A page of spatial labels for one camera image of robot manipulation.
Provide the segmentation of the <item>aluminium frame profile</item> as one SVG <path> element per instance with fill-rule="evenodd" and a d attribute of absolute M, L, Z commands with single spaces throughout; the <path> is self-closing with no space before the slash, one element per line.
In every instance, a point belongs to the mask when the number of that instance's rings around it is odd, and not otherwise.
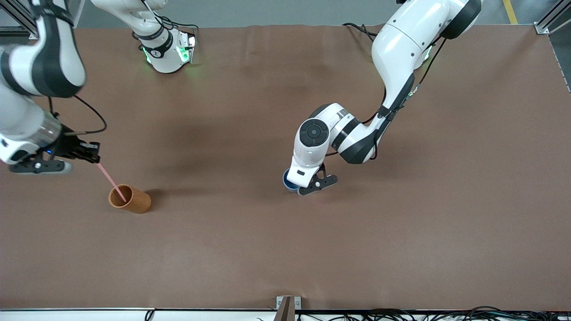
<path fill-rule="evenodd" d="M 31 12 L 31 0 L 0 0 L 0 34 L 23 36 L 37 39 L 37 25 Z"/>
<path fill-rule="evenodd" d="M 539 21 L 534 22 L 537 35 L 549 35 L 571 23 L 571 0 L 557 0 Z"/>

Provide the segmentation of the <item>blue cup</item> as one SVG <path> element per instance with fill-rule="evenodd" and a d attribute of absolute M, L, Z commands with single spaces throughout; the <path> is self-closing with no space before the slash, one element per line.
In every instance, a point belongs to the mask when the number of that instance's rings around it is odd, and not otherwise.
<path fill-rule="evenodd" d="M 300 189 L 299 185 L 296 185 L 287 179 L 288 173 L 290 169 L 286 169 L 283 173 L 283 185 L 290 191 L 291 193 L 298 193 L 298 189 Z"/>

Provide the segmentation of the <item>pink straw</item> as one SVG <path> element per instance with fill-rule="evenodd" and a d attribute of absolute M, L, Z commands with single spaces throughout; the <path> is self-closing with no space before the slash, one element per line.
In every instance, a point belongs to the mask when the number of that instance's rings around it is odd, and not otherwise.
<path fill-rule="evenodd" d="M 100 171 L 103 173 L 106 179 L 111 183 L 113 189 L 118 193 L 122 201 L 124 201 L 124 203 L 127 203 L 125 196 L 123 195 L 122 191 L 118 188 L 118 185 L 114 182 L 112 177 L 109 175 L 108 171 L 102 166 L 101 163 L 96 163 L 96 166 L 100 169 Z"/>

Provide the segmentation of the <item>brown cork cup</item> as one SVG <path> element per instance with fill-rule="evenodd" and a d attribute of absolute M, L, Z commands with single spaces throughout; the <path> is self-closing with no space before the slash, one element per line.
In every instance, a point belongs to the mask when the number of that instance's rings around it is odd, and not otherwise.
<path fill-rule="evenodd" d="M 126 184 L 120 184 L 117 189 L 112 189 L 108 195 L 108 201 L 116 209 L 135 214 L 147 213 L 152 205 L 152 199 L 148 193 Z"/>

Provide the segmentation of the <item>brown table mat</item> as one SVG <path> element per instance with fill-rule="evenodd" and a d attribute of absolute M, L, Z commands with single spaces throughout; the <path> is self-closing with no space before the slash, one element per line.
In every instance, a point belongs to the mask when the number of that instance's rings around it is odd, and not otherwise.
<path fill-rule="evenodd" d="M 346 27 L 199 31 L 197 66 L 160 74 L 126 29 L 80 29 L 80 97 L 107 120 L 101 160 L 152 197 L 108 203 L 98 167 L 0 166 L 0 308 L 571 310 L 571 94 L 531 26 L 447 41 L 377 159 L 326 160 L 306 196 L 282 175 L 317 107 L 383 99 Z"/>

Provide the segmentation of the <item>grey metal bracket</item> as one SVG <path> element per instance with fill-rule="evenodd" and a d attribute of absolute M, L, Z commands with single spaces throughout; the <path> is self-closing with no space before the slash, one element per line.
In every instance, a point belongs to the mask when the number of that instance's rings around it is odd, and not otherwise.
<path fill-rule="evenodd" d="M 298 310 L 302 309 L 301 296 L 278 296 L 277 312 L 273 321 L 298 321 Z"/>

